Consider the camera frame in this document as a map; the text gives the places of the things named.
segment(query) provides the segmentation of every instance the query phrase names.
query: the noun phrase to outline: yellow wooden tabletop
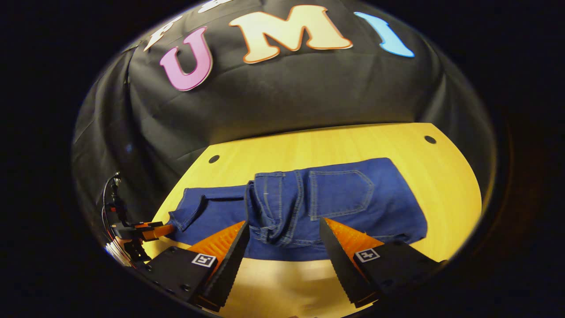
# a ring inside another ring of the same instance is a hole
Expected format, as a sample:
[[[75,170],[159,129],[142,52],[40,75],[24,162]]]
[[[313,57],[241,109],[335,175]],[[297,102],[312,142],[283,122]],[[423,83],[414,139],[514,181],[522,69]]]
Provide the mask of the yellow wooden tabletop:
[[[435,144],[424,137],[431,136]],[[213,164],[208,160],[219,155]],[[358,162],[387,157],[416,197],[428,222],[427,237],[411,244],[435,261],[451,258],[481,216],[479,185],[457,147],[429,123],[368,124],[291,132],[209,146],[182,176],[153,221],[169,220],[183,190],[240,186],[255,173]],[[155,257],[169,246],[165,237],[145,242]],[[231,317],[343,317],[350,304],[329,260],[243,259],[233,289],[218,315]]]

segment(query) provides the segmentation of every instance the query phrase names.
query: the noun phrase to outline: letter m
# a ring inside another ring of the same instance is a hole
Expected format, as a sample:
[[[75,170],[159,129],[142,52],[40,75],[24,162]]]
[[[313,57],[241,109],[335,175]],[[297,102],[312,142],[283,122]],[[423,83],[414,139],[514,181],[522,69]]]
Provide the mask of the letter m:
[[[331,50],[352,47],[351,41],[341,35],[326,11],[328,9],[321,6],[299,5],[290,9],[286,20],[265,12],[253,12],[232,20],[229,25],[241,29],[249,51],[244,62],[249,64],[265,61],[280,53],[277,46],[269,45],[266,36],[291,51],[300,49],[304,30],[310,36],[306,42],[309,48]]]

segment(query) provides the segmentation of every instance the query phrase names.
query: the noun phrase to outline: pink letter u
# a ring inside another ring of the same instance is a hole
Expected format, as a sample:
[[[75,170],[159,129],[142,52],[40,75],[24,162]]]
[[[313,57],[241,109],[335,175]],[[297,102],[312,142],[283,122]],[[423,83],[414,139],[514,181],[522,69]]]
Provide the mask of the pink letter u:
[[[182,70],[176,56],[179,50],[178,46],[169,50],[159,62],[159,65],[165,69],[171,84],[179,91],[189,91],[200,85],[206,80],[212,70],[212,54],[204,39],[204,31],[206,31],[206,27],[192,32],[182,42],[183,44],[190,45],[192,49],[196,59],[194,71],[187,74]]]

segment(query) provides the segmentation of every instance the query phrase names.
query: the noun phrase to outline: jeans back pocket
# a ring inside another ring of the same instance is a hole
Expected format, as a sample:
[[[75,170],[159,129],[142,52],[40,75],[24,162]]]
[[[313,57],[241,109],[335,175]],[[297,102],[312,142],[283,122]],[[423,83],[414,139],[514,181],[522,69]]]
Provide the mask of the jeans back pocket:
[[[311,171],[310,221],[359,213],[369,206],[375,185],[362,172]]]

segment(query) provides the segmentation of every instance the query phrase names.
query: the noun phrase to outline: blue denim jeans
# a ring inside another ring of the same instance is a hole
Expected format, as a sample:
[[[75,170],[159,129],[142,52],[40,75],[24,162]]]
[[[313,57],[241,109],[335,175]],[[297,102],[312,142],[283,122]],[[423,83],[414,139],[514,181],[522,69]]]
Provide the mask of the blue denim jeans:
[[[245,257],[263,260],[328,259],[319,234],[322,217],[385,243],[413,243],[427,232],[418,202],[388,158],[258,173],[242,186],[187,188],[169,214],[177,230],[168,237],[186,244],[249,220]]]

